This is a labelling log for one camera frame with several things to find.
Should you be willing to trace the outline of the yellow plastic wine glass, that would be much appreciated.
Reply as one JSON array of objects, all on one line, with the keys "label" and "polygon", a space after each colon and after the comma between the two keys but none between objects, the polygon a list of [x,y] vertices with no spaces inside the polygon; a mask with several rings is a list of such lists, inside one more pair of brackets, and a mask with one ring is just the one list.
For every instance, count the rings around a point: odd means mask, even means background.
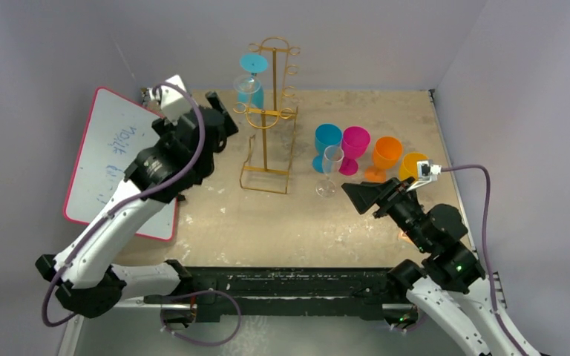
[{"label": "yellow plastic wine glass", "polygon": [[403,157],[399,167],[399,179],[406,180],[408,178],[418,179],[417,162],[428,160],[429,157],[419,152],[410,152]]}]

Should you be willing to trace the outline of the magenta plastic wine glass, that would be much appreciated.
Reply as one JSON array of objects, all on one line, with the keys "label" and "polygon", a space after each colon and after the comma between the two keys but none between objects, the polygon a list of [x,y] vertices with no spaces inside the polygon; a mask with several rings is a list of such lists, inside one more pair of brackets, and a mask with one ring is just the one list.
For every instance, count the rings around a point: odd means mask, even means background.
[{"label": "magenta plastic wine glass", "polygon": [[357,159],[364,155],[371,141],[370,133],[361,126],[351,126],[344,130],[341,148],[344,152],[339,173],[352,176],[358,171]]}]

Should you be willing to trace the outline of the pink framed whiteboard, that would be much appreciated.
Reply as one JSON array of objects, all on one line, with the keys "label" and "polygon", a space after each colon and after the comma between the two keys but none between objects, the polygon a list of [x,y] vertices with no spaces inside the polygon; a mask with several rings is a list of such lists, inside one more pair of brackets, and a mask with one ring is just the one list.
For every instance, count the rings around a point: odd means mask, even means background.
[{"label": "pink framed whiteboard", "polygon": [[107,88],[97,88],[73,168],[63,215],[81,224],[110,202],[124,170],[156,143],[151,123],[159,115]]}]

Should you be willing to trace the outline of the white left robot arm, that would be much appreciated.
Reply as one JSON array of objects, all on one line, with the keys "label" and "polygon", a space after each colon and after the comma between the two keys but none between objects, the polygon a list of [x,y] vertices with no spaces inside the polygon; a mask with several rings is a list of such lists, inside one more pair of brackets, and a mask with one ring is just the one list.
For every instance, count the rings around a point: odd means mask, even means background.
[{"label": "white left robot arm", "polygon": [[189,299],[191,275],[180,262],[130,267],[114,258],[154,215],[213,174],[214,155],[237,133],[219,96],[209,92],[206,99],[207,106],[190,102],[179,113],[161,105],[164,115],[152,124],[157,142],[136,155],[107,205],[67,248],[36,260],[49,284],[41,306],[43,323],[49,323],[52,297],[71,315],[87,318],[135,297],[166,296],[173,303]]}]

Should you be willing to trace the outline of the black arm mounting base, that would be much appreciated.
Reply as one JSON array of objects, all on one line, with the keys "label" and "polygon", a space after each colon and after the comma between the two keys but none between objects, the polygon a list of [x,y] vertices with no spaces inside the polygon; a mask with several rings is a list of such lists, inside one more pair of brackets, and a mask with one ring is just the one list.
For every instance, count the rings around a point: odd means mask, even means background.
[{"label": "black arm mounting base", "polygon": [[146,296],[146,304],[171,309],[172,322],[217,322],[244,317],[357,317],[412,330],[425,313],[406,297],[390,268],[189,267],[171,296]]}]

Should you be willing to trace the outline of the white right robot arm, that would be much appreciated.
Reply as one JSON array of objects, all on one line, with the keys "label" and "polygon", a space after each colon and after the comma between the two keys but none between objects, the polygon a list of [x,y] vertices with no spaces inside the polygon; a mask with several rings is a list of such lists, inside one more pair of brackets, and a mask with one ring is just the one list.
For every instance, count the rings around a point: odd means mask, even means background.
[{"label": "white right robot arm", "polygon": [[409,189],[413,181],[342,185],[359,214],[376,206],[375,218],[391,218],[427,255],[420,264],[405,260],[390,270],[389,296],[417,306],[466,355],[538,355],[501,306],[475,253],[462,243],[468,229],[459,210],[438,204],[424,211]]}]

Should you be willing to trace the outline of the clear wine glass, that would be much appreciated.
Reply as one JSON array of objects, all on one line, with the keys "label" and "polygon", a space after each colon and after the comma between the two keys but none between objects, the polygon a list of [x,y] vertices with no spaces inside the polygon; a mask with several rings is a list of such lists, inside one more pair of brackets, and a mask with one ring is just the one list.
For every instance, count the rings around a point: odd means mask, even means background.
[{"label": "clear wine glass", "polygon": [[344,152],[340,145],[329,145],[325,148],[321,158],[321,171],[324,177],[316,184],[316,193],[321,197],[332,197],[336,192],[333,181],[336,171],[341,167]]},{"label": "clear wine glass", "polygon": [[255,73],[246,73],[233,81],[233,88],[238,94],[253,95],[262,89],[263,85]]}]

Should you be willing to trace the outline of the orange patterned card box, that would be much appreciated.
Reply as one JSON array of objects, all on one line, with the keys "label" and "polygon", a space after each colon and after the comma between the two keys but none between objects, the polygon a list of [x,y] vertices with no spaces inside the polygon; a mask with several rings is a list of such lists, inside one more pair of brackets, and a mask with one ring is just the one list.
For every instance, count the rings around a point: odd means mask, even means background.
[{"label": "orange patterned card box", "polygon": [[405,241],[405,242],[411,242],[409,236],[407,236],[406,233],[404,233],[403,231],[400,231],[400,232],[398,233],[398,238],[399,238],[400,240]]}]

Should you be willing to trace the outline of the orange plastic wine glass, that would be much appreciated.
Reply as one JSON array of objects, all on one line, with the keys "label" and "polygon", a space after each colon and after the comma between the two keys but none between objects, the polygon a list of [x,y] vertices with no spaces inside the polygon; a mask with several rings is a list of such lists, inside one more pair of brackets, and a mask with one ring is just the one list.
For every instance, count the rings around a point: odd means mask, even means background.
[{"label": "orange plastic wine glass", "polygon": [[403,147],[401,142],[393,136],[379,138],[373,148],[372,165],[364,172],[368,182],[385,182],[387,171],[401,158]]}]

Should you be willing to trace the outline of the clear wine glass front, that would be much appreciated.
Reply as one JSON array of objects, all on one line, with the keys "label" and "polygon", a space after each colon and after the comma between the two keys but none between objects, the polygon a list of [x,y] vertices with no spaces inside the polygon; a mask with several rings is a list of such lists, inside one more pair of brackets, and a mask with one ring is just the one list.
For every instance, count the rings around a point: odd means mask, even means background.
[{"label": "clear wine glass front", "polygon": [[336,171],[341,167],[344,152],[340,145],[329,145],[325,148],[321,158],[321,171],[324,177],[316,184],[316,193],[321,197],[332,197],[336,192],[333,181]]}]

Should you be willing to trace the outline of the blue wine glass row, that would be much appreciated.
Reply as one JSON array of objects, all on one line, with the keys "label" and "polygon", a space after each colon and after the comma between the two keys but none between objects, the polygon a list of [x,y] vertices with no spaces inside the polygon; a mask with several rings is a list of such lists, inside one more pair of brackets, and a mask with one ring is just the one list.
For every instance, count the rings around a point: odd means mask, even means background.
[{"label": "blue wine glass row", "polygon": [[324,123],[315,129],[315,149],[318,155],[313,159],[312,167],[316,172],[323,172],[322,162],[326,148],[332,145],[339,146],[342,136],[342,130],[334,124]]},{"label": "blue wine glass row", "polygon": [[240,66],[246,71],[235,82],[237,99],[244,104],[250,104],[252,108],[264,108],[264,89],[258,74],[268,68],[268,61],[257,53],[246,53],[240,58]]}]

